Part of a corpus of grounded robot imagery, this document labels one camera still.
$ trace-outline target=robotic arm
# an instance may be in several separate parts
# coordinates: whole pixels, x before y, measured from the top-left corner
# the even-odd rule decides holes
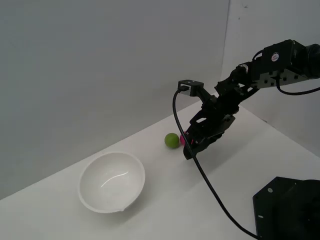
[[[277,87],[287,95],[303,95],[320,90],[320,87],[304,92],[286,92],[281,86],[309,79],[320,78],[320,45],[303,46],[294,40],[286,40],[259,51],[250,62],[240,64],[230,76],[215,87],[219,97],[210,95],[202,82],[182,80],[178,89],[191,97],[199,97],[201,110],[190,120],[185,132],[194,155],[205,150],[219,139],[235,120],[239,104],[259,89]],[[184,147],[185,158],[191,159]]]

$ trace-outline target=bowl rim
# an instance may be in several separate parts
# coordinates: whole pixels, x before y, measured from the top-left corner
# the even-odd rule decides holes
[[[116,208],[116,209],[110,209],[110,210],[100,210],[100,209],[97,209],[97,208],[94,208],[92,206],[90,206],[85,200],[84,198],[82,197],[82,194],[81,194],[81,191],[80,191],[80,184],[81,184],[81,180],[83,178],[83,175],[85,174],[86,170],[90,167],[91,164],[93,164],[97,159],[103,157],[103,156],[106,156],[106,155],[110,155],[110,154],[125,154],[125,155],[128,155],[130,156],[132,159],[134,159],[139,167],[140,167],[140,170],[142,172],[142,184],[140,185],[140,188],[139,190],[136,192],[136,194],[130,199],[130,201],[128,201],[128,203],[123,206],[122,208]],[[131,153],[128,153],[128,152],[124,152],[124,151],[108,151],[108,152],[104,152],[103,154],[95,157],[85,168],[84,170],[82,171],[81,175],[80,175],[80,178],[79,178],[79,181],[78,181],[78,186],[77,186],[77,190],[78,190],[78,196],[80,198],[80,201],[82,202],[82,204],[90,209],[91,211],[93,212],[96,212],[96,213],[102,213],[102,214],[110,214],[110,213],[116,213],[116,212],[122,212],[123,210],[125,210],[127,207],[129,207],[136,199],[137,197],[140,195],[142,189],[144,188],[144,185],[145,185],[145,181],[146,181],[146,173],[145,173],[145,168],[143,166],[143,164],[141,163],[141,161],[136,157],[134,156],[133,154]]]

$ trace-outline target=gray wall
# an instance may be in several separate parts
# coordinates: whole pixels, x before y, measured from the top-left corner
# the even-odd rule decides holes
[[[272,44],[287,39],[320,44],[319,13],[319,0],[231,0],[222,78]],[[319,86],[316,79],[283,89],[299,92]],[[274,87],[260,90],[242,106],[320,157],[319,103],[320,92],[288,96]]]
[[[178,80],[212,88],[228,8],[226,0],[2,0],[0,199],[171,115]]]

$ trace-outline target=white bowl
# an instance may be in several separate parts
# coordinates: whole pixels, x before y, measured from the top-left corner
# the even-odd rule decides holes
[[[78,194],[88,209],[97,213],[123,211],[132,204],[145,184],[145,169],[135,156],[108,152],[83,171]]]

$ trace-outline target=green ball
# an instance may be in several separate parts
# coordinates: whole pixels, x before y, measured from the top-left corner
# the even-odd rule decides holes
[[[169,133],[165,136],[164,143],[167,147],[176,149],[177,147],[179,147],[180,139],[177,134]]]

